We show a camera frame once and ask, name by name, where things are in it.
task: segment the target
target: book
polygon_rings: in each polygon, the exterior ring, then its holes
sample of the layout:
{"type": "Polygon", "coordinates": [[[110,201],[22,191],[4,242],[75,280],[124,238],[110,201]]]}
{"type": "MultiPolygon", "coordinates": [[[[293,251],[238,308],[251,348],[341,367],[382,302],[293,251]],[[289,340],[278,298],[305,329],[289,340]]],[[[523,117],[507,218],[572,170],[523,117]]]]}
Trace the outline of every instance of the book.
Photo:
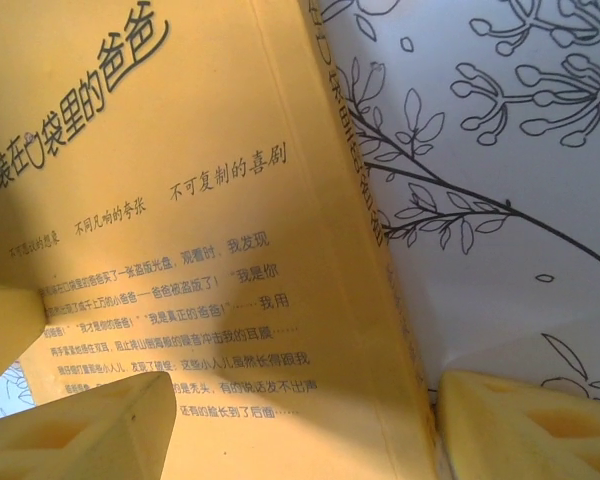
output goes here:
{"type": "Polygon", "coordinates": [[[436,478],[317,2],[52,4],[0,2],[0,279],[44,300],[36,402],[166,371],[167,480],[436,478]]]}

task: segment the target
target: white page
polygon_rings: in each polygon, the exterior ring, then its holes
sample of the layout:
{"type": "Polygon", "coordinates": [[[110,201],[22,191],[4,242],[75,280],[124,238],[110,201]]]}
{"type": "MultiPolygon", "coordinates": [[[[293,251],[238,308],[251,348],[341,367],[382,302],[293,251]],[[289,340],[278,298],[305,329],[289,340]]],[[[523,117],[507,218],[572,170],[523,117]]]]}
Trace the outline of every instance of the white page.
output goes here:
{"type": "Polygon", "coordinates": [[[600,398],[600,0],[322,7],[431,387],[457,366],[600,398]]]}

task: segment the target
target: open book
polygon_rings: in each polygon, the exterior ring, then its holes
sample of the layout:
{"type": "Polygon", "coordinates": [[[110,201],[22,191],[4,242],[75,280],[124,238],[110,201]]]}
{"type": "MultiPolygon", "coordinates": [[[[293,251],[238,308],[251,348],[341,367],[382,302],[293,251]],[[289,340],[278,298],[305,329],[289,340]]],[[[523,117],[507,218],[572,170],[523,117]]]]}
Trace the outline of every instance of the open book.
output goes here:
{"type": "Polygon", "coordinates": [[[44,299],[35,401],[166,371],[165,479],[436,478],[317,2],[52,6],[0,1],[0,280],[44,299]]]}

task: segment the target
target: handwritten-style title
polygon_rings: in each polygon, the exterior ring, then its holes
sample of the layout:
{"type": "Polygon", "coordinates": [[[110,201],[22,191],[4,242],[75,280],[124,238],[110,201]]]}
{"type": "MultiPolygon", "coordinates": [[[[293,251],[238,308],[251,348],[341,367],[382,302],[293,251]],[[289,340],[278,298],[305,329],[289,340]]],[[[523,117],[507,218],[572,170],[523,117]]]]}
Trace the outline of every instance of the handwritten-style title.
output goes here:
{"type": "Polygon", "coordinates": [[[169,35],[165,20],[162,34],[155,35],[150,0],[137,2],[129,13],[123,33],[109,32],[102,40],[98,69],[87,71],[77,87],[60,100],[59,111],[51,110],[35,133],[11,138],[0,152],[0,189],[27,171],[42,170],[49,157],[56,157],[105,107],[105,89],[110,94],[124,77],[153,55],[169,35]]]}

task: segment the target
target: line drawing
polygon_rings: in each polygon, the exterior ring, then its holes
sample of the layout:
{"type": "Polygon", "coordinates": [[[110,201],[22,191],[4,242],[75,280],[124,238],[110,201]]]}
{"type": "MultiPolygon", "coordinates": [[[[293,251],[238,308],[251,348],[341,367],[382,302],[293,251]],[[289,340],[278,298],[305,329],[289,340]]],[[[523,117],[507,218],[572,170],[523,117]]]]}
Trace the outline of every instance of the line drawing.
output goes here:
{"type": "Polygon", "coordinates": [[[444,128],[445,116],[438,112],[427,117],[422,112],[422,100],[411,88],[404,100],[403,130],[388,133],[383,129],[382,109],[373,105],[386,81],[386,67],[371,62],[363,75],[360,62],[354,57],[349,72],[339,68],[343,95],[356,125],[360,150],[369,173],[385,175],[386,182],[404,181],[411,193],[408,205],[392,215],[383,211],[383,227],[388,240],[405,240],[413,246],[420,236],[438,235],[445,250],[452,239],[468,255],[480,235],[491,235],[513,220],[522,220],[554,237],[567,242],[600,264],[600,254],[577,239],[544,221],[529,215],[509,199],[495,199],[445,180],[425,163],[425,156],[434,149],[434,140],[444,128]]]}
{"type": "Polygon", "coordinates": [[[469,25],[478,36],[498,39],[495,50],[502,56],[513,55],[534,29],[549,33],[560,48],[600,44],[600,0],[558,0],[558,18],[543,14],[542,0],[528,0],[527,5],[522,0],[501,1],[509,5],[519,25],[499,30],[485,18],[474,18],[469,25]]]}
{"type": "MultiPolygon", "coordinates": [[[[330,0],[324,2],[322,20],[330,22],[345,12],[357,10],[353,13],[358,30],[372,42],[378,41],[378,33],[372,20],[390,14],[402,0],[330,0]]],[[[413,41],[409,37],[400,39],[400,48],[408,53],[414,51],[413,41]]]]}
{"type": "Polygon", "coordinates": [[[29,385],[27,384],[27,379],[24,376],[19,361],[16,361],[11,365],[7,371],[2,374],[2,377],[6,382],[7,397],[9,399],[11,398],[12,391],[15,390],[13,394],[17,395],[21,402],[30,406],[35,406],[31,391],[29,390],[29,385]]]}
{"type": "Polygon", "coordinates": [[[485,71],[471,63],[458,64],[456,70],[464,80],[453,82],[451,91],[459,98],[481,96],[492,103],[484,115],[467,117],[460,127],[465,131],[482,131],[477,137],[480,145],[495,145],[507,126],[509,109],[519,104],[535,105],[549,113],[523,121],[519,125],[523,133],[538,137],[561,130],[566,132],[560,139],[562,146],[584,146],[600,123],[600,65],[586,55],[575,53],[568,55],[561,65],[566,73],[518,65],[516,78],[526,91],[507,94],[485,71]]]}
{"type": "Polygon", "coordinates": [[[572,376],[566,375],[547,378],[542,381],[541,386],[575,393],[600,401],[600,380],[591,380],[575,351],[564,341],[553,335],[548,333],[542,333],[541,335],[551,348],[565,361],[572,373],[576,374],[575,379],[572,376]]]}
{"type": "Polygon", "coordinates": [[[561,63],[563,71],[544,71],[534,65],[515,67],[515,75],[522,89],[520,93],[506,93],[501,84],[484,70],[471,63],[460,63],[456,70],[464,80],[451,85],[459,98],[481,96],[491,101],[492,107],[482,116],[464,119],[461,128],[480,131],[477,142],[483,146],[495,145],[509,119],[514,105],[535,105],[543,110],[523,121],[520,130],[533,137],[552,130],[565,132],[560,145],[583,147],[600,123],[600,65],[581,50],[600,46],[600,0],[503,0],[518,25],[498,29],[486,18],[473,18],[471,30],[480,37],[497,39],[495,50],[504,57],[512,56],[524,45],[532,31],[548,32],[561,49],[576,47],[578,53],[566,55],[561,63]]]}
{"type": "Polygon", "coordinates": [[[536,275],[535,279],[541,283],[552,283],[556,277],[548,273],[541,273],[540,275],[536,275]]]}

